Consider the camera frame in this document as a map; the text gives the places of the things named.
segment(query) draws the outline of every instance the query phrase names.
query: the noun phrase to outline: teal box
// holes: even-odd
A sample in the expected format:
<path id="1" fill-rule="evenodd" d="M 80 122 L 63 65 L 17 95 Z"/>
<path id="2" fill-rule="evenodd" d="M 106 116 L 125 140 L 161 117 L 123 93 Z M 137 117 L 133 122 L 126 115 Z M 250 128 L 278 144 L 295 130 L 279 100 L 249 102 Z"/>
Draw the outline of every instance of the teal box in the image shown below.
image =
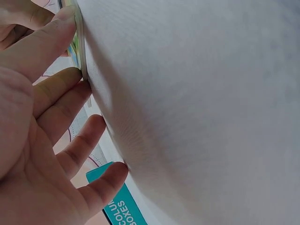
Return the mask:
<path id="1" fill-rule="evenodd" d="M 88 182 L 98 179 L 111 164 L 113 162 L 87 172 Z M 126 184 L 103 211 L 112 225 L 147 225 Z"/>

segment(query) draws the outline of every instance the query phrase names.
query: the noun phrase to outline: fingernail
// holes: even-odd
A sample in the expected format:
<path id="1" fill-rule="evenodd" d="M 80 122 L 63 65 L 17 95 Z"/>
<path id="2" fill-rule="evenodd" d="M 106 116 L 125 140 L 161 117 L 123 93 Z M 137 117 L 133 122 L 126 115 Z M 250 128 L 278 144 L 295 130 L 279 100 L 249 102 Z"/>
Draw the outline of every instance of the fingernail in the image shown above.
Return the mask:
<path id="1" fill-rule="evenodd" d="M 74 17 L 75 11 L 76 11 L 75 6 L 64 7 L 53 17 L 52 20 L 55 20 L 55 19 L 68 20 L 68 19 Z"/>

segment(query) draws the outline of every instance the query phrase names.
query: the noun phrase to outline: hand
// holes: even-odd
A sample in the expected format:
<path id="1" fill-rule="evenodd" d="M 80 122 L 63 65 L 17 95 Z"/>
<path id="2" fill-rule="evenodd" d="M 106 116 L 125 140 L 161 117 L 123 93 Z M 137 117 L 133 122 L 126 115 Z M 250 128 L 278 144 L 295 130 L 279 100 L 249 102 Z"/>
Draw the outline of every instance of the hand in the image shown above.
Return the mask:
<path id="1" fill-rule="evenodd" d="M 42 28 L 53 16 L 31 0 L 0 0 L 0 50 Z"/>
<path id="2" fill-rule="evenodd" d="M 105 129 L 89 118 L 61 153 L 53 145 L 91 94 L 76 68 L 37 80 L 70 44 L 74 8 L 0 52 L 0 218 L 9 225 L 83 225 L 116 195 L 127 176 L 123 163 L 76 189 L 69 181 Z"/>

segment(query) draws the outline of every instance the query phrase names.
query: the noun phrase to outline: red line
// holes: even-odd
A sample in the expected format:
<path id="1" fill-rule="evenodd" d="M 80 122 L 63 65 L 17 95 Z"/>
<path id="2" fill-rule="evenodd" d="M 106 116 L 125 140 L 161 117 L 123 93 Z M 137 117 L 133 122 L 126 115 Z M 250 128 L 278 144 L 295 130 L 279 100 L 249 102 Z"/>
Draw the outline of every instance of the red line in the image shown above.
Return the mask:
<path id="1" fill-rule="evenodd" d="M 90 156 L 89 156 L 88 158 L 89 158 L 90 160 L 92 160 L 92 161 L 93 161 L 93 163 L 94 163 L 94 164 L 96 164 L 96 166 L 97 166 L 97 167 L 99 167 L 99 165 L 98 165 L 98 164 L 95 162 L 95 160 L 94 160 L 94 159 L 92 159 Z"/>

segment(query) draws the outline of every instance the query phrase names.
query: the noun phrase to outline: human hand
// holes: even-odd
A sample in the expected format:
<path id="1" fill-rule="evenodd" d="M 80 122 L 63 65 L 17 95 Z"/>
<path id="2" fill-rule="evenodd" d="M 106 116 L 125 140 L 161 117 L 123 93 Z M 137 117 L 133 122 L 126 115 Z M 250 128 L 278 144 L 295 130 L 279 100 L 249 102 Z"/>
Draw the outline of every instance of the human hand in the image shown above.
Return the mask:
<path id="1" fill-rule="evenodd" d="M 62 9 L 41 30 L 0 52 L 0 218 L 9 225 L 83 225 L 117 194 L 123 163 L 76 189 L 78 172 L 105 129 L 99 115 L 59 154 L 53 145 L 91 94 L 76 68 L 32 86 L 68 47 L 74 8 Z"/>
<path id="2" fill-rule="evenodd" d="M 42 28 L 53 16 L 31 0 L 0 0 L 0 50 Z"/>

